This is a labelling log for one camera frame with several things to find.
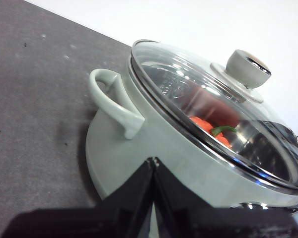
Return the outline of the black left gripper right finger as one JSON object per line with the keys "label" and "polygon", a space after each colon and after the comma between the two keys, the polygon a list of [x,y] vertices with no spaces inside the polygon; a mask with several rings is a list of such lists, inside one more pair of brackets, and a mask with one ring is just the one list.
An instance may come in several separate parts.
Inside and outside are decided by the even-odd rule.
{"label": "black left gripper right finger", "polygon": [[187,188],[154,157],[154,204],[171,238],[298,238],[298,224],[285,210],[216,208]]}

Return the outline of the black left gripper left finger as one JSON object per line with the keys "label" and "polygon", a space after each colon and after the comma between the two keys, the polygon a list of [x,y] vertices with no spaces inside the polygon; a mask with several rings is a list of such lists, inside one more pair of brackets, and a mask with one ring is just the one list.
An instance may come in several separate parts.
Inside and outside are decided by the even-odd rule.
{"label": "black left gripper left finger", "polygon": [[153,159],[93,208],[37,209],[16,215],[4,238],[136,238],[152,205]]}

